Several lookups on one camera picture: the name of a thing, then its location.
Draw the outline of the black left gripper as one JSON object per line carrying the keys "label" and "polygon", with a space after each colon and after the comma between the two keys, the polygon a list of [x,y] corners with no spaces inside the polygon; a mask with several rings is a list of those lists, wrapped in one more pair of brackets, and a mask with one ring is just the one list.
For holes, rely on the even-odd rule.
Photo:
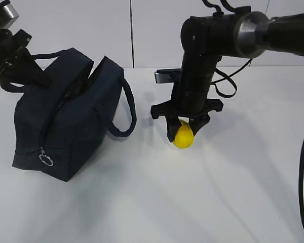
{"label": "black left gripper", "polygon": [[51,79],[38,66],[26,46],[32,36],[20,29],[16,34],[10,30],[0,30],[0,85],[15,88],[12,83],[39,85],[48,88]]}

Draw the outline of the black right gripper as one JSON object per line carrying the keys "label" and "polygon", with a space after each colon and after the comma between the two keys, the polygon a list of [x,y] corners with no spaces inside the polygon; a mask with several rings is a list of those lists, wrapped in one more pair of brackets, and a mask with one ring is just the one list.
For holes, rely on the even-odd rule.
{"label": "black right gripper", "polygon": [[195,136],[197,132],[210,122],[210,111],[221,112],[223,103],[219,99],[206,99],[201,111],[193,112],[190,108],[188,111],[180,110],[171,100],[158,105],[153,105],[150,114],[153,119],[165,116],[167,124],[167,137],[169,142],[173,142],[177,131],[180,128],[180,120],[178,117],[187,117],[189,126]]}

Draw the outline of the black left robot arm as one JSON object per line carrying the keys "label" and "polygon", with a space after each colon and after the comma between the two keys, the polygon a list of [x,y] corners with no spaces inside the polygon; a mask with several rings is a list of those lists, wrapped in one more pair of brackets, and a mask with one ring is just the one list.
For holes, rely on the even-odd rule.
{"label": "black left robot arm", "polygon": [[0,29],[0,83],[5,88],[10,83],[36,84],[45,88],[50,86],[52,81],[27,49],[31,38],[22,29],[16,34]]}

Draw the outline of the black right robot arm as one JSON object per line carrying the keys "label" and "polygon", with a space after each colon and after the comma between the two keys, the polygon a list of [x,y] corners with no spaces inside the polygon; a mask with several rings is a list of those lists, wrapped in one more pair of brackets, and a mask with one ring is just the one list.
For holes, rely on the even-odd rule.
{"label": "black right robot arm", "polygon": [[209,123],[209,112],[223,109],[220,99],[208,98],[222,57],[254,59],[265,51],[304,56],[304,13],[269,18],[249,6],[228,10],[225,14],[217,8],[212,16],[185,20],[180,33],[181,67],[155,72],[157,83],[173,84],[170,100],[150,110],[153,119],[166,119],[170,142],[181,127],[181,117],[188,118],[196,134]]}

